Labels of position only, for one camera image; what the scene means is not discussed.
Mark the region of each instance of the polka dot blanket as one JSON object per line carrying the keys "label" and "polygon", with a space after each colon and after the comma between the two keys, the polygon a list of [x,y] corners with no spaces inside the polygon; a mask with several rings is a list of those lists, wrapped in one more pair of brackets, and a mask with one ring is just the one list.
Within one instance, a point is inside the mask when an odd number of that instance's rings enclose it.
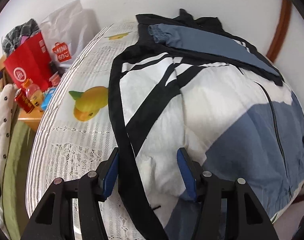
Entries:
{"label": "polka dot blanket", "polygon": [[12,84],[6,85],[0,92],[0,228],[6,236],[8,232],[3,220],[2,185],[9,150],[12,113],[16,105],[14,104],[15,92]]}

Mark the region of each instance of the yellow fruit print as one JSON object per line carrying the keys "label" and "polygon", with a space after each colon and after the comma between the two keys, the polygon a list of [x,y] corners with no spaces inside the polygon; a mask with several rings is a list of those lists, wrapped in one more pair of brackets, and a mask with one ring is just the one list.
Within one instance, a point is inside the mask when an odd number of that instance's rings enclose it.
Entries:
{"label": "yellow fruit print", "polygon": [[108,104],[106,87],[93,87],[85,92],[69,91],[69,94],[75,100],[74,117],[82,122],[93,118],[101,108]]}
{"label": "yellow fruit print", "polygon": [[113,35],[113,36],[109,36],[107,38],[109,38],[109,40],[119,40],[122,39],[123,37],[127,36],[130,32],[128,33],[122,33],[122,34],[117,34],[117,35]]}

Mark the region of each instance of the wooden nightstand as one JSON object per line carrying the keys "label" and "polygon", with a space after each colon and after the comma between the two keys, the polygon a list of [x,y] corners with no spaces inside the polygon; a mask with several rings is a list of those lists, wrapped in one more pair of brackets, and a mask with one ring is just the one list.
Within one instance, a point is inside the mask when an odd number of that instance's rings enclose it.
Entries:
{"label": "wooden nightstand", "polygon": [[44,112],[40,112],[37,109],[27,114],[23,109],[20,109],[18,120],[25,122],[33,131],[37,131],[41,118]]}

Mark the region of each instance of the plastic bottle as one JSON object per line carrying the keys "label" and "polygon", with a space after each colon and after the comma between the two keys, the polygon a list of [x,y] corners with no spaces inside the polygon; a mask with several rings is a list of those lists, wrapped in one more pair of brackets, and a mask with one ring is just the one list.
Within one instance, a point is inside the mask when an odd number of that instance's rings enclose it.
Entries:
{"label": "plastic bottle", "polygon": [[41,112],[41,104],[44,100],[44,95],[37,84],[34,84],[33,81],[29,78],[22,83],[23,88],[25,89],[25,94],[30,100],[30,102]]}

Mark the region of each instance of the plastic bag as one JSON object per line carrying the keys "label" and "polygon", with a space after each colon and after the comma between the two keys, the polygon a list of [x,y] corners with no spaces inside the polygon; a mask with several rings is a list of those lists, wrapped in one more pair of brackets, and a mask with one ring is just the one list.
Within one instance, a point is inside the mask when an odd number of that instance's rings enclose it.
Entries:
{"label": "plastic bag", "polygon": [[41,24],[52,60],[65,72],[94,37],[89,17],[80,0],[75,0],[47,16]]}

